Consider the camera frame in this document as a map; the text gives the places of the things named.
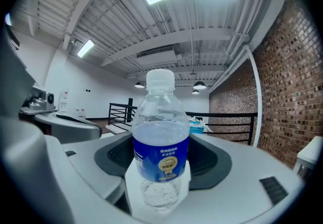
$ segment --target brick wall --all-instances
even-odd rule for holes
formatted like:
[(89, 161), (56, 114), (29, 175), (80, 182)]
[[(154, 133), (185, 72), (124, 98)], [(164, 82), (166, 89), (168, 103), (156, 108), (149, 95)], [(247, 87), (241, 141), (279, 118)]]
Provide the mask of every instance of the brick wall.
[[(253, 54), (263, 107), (258, 147), (293, 167), (297, 153), (315, 135), (323, 135), (322, 42), (299, 0), (285, 1)], [(249, 60), (210, 94), (209, 106), (210, 113), (257, 111)]]

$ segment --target gray machine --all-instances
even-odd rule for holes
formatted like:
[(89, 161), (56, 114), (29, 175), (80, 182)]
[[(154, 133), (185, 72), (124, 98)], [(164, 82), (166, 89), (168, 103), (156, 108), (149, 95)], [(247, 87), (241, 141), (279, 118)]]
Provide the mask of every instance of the gray machine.
[(102, 128), (96, 123), (57, 112), (54, 94), (38, 84), (29, 91), (20, 113), (31, 116), (44, 134), (55, 136), (62, 144), (95, 140), (102, 135)]
[[(0, 144), (8, 171), (29, 203), (53, 223), (158, 223), (158, 212), (138, 207), (142, 198), (130, 132), (62, 145), (29, 123), (0, 118), (0, 124), (11, 137)], [(272, 223), (302, 187), (292, 170), (260, 149), (205, 135), (190, 138), (188, 195), (166, 223)], [(33, 146), (24, 147), (26, 142)], [(200, 165), (199, 159), (205, 162)], [(278, 191), (277, 203), (260, 181), (271, 177), (285, 190)]]

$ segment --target white wall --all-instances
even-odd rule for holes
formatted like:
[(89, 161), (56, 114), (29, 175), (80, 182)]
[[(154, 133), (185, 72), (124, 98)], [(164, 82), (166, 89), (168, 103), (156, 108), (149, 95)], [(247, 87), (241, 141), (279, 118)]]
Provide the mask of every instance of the white wall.
[(66, 60), (64, 76), (61, 87), (69, 89), (67, 113), (72, 115), (75, 109), (85, 109), (87, 118), (106, 118), (110, 103), (127, 104), (131, 97), (137, 106), (146, 93), (128, 80), (72, 56)]
[(198, 95), (192, 94), (189, 87), (175, 88), (174, 95), (180, 100), (186, 112), (208, 113), (209, 94), (207, 90), (200, 90)]
[[(109, 103), (127, 104), (131, 97), (133, 105), (138, 106), (147, 94), (145, 89), (134, 87), (134, 83), (72, 56), (68, 56), (57, 79), (46, 83), (56, 49), (18, 32), (14, 34), (20, 41), (18, 57), (29, 74), (47, 91), (55, 94), (56, 106), (60, 92), (64, 88), (69, 89), (68, 114), (73, 115), (75, 109), (83, 108), (87, 118), (106, 118), (109, 115)], [(185, 111), (208, 113), (207, 91), (202, 90), (199, 95), (193, 95), (191, 88), (177, 87), (174, 94)]]
[(20, 42), (20, 50), (16, 52), (18, 57), (26, 66), (27, 72), (44, 87), (56, 49), (16, 31), (13, 33)]

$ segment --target plastic water bottle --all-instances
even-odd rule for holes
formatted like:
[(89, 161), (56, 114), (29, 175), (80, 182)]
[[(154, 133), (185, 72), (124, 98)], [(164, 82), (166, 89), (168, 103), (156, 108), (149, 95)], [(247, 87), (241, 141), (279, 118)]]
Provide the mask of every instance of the plastic water bottle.
[(157, 69), (147, 74), (148, 95), (132, 124), (134, 153), (144, 201), (156, 208), (174, 204), (180, 194), (189, 142), (189, 121), (173, 95), (174, 73)]

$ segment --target black metal railing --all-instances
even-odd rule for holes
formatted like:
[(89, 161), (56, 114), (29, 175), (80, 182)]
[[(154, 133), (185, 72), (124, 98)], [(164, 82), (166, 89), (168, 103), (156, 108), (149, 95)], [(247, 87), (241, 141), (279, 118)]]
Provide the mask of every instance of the black metal railing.
[[(133, 120), (133, 116), (137, 110), (136, 106), (126, 105), (126, 104), (116, 104), (110, 103), (109, 107), (109, 125), (114, 125), (118, 128), (121, 128), (125, 131), (128, 129), (116, 125), (115, 123), (123, 124), (131, 127), (129, 124)], [(258, 113), (241, 113), (241, 114), (217, 114), (217, 113), (196, 113), (196, 112), (186, 112), (186, 115), (190, 117), (208, 117), (208, 118), (250, 118), (249, 123), (242, 124), (206, 124), (207, 126), (249, 126), (248, 131), (239, 131), (239, 132), (203, 132), (205, 134), (249, 134), (248, 139), (242, 140), (231, 140), (233, 142), (247, 142), (248, 145), (251, 145), (252, 134), (253, 134), (253, 125), (254, 118), (258, 116)]]

